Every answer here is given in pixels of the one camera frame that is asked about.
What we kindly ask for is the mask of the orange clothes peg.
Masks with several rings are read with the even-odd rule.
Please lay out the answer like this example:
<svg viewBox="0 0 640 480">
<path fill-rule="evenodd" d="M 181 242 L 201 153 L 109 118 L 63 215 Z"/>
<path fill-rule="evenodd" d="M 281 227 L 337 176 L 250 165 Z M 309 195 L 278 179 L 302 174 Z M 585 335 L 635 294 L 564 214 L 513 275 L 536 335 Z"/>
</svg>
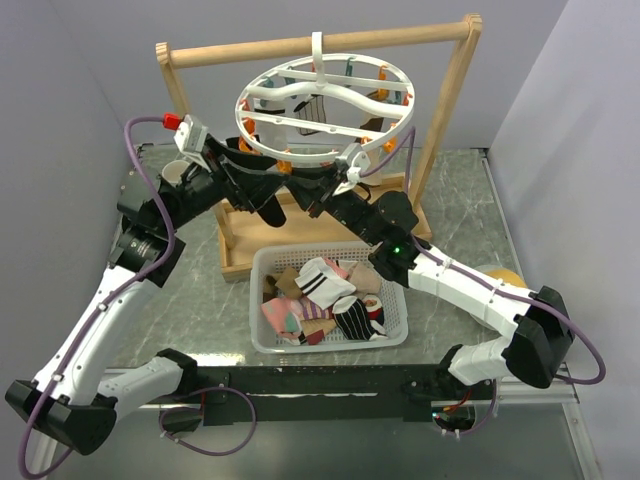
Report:
<svg viewBox="0 0 640 480">
<path fill-rule="evenodd" d="M 287 175 L 290 175 L 293 171 L 292 163 L 286 160 L 277 160 L 276 167 L 280 173 L 287 174 Z"/>
<path fill-rule="evenodd" d="M 382 145 L 383 150 L 389 154 L 397 147 L 397 138 L 392 137 Z"/>
</svg>

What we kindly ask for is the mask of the black white striped sock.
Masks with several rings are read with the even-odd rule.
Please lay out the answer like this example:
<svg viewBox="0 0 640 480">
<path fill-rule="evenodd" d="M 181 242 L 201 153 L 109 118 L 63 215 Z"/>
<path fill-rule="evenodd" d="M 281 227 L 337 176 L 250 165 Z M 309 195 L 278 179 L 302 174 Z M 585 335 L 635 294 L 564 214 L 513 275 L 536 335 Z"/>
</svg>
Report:
<svg viewBox="0 0 640 480">
<path fill-rule="evenodd" d="M 299 120 L 322 124 L 326 122 L 324 97 L 322 95 L 309 95 L 304 101 L 296 105 L 293 112 Z"/>
</svg>

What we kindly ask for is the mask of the black sock white stripes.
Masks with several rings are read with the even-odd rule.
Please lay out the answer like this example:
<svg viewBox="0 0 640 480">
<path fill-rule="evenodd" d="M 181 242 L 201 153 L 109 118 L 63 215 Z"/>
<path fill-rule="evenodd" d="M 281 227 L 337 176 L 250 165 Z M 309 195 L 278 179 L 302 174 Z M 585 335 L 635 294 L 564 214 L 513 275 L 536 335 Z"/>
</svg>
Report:
<svg viewBox="0 0 640 480">
<path fill-rule="evenodd" d="M 237 149 L 242 152 L 252 153 L 255 155 L 259 155 L 257 151 L 251 149 L 243 149 L 240 144 L 243 139 L 239 136 L 229 137 L 226 139 L 226 145 L 229 148 Z M 282 227 L 286 222 L 286 215 L 275 196 L 271 199 L 271 201 L 260 211 L 256 212 L 261 219 L 269 226 L 274 228 Z"/>
</svg>

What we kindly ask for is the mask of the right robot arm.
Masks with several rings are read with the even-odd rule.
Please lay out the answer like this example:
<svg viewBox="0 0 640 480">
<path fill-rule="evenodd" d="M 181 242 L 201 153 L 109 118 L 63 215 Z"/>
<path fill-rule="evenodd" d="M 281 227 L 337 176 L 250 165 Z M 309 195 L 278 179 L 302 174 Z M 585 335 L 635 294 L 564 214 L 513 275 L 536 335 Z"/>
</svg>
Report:
<svg viewBox="0 0 640 480">
<path fill-rule="evenodd" d="M 413 235 L 418 218 L 405 192 L 370 201 L 343 187 L 345 177 L 341 169 L 324 167 L 294 172 L 285 185 L 310 217 L 326 213 L 372 246 L 369 261 L 384 279 L 434 295 L 498 335 L 450 348 L 437 375 L 439 391 L 456 399 L 474 384 L 505 376 L 549 387 L 574 340 L 561 295 L 549 287 L 516 287 L 455 261 Z"/>
</svg>

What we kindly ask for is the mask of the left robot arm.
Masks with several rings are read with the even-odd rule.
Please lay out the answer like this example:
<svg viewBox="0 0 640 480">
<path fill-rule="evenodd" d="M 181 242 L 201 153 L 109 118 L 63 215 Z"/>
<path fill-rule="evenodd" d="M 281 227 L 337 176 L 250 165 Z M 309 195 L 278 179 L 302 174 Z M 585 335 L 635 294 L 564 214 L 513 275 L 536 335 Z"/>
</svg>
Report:
<svg viewBox="0 0 640 480">
<path fill-rule="evenodd" d="M 185 248 L 177 229 L 222 200 L 262 212 L 281 186 L 270 171 L 276 164 L 270 157 L 229 148 L 212 137 L 195 156 L 177 185 L 133 160 L 117 205 L 122 232 L 94 297 L 35 378 L 16 380 L 6 392 L 28 430 L 89 455 L 117 421 L 143 404 L 165 395 L 185 402 L 197 393 L 196 361 L 173 349 L 111 383 L 101 380 L 131 320 L 175 268 Z"/>
</svg>

